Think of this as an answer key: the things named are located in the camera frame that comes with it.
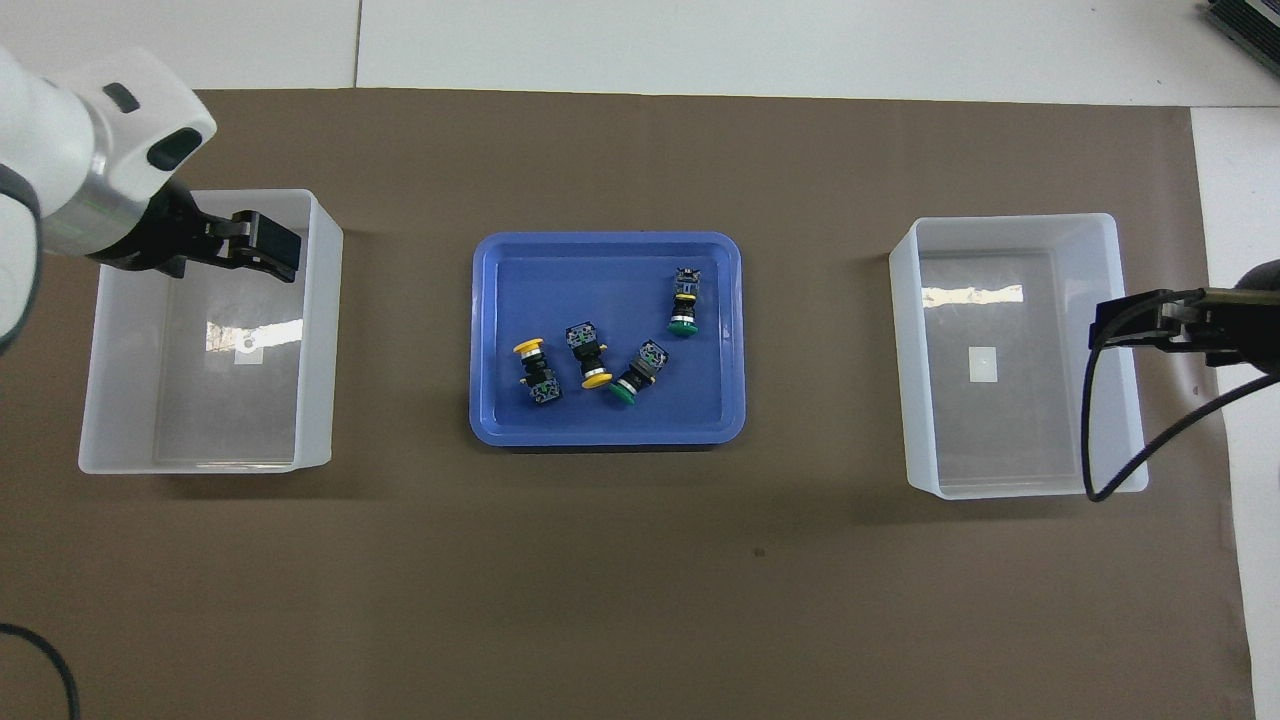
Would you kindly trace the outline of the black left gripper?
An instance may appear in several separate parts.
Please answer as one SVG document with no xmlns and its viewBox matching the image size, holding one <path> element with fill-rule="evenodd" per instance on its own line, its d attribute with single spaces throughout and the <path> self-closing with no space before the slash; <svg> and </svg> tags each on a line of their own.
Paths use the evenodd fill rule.
<svg viewBox="0 0 1280 720">
<path fill-rule="evenodd" d="M 302 238 L 260 211 L 239 217 L 206 217 L 189 188 L 168 181 L 151 197 L 133 229 L 88 259 L 123 272 L 161 272 L 186 277 L 189 261 L 241 264 L 293 283 L 300 269 Z"/>
</svg>

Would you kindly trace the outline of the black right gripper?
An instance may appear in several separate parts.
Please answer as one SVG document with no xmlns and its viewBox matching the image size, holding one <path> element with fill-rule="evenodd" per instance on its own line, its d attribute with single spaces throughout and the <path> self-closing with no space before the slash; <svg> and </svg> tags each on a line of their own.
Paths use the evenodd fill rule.
<svg viewBox="0 0 1280 720">
<path fill-rule="evenodd" d="M 1211 322 L 1226 345 L 1215 351 L 1206 292 L 1137 293 L 1094 306 L 1089 351 L 1151 347 L 1161 351 L 1212 351 L 1207 366 L 1248 364 L 1266 375 L 1279 373 L 1279 261 L 1262 263 L 1231 288 L 1207 291 Z"/>
</svg>

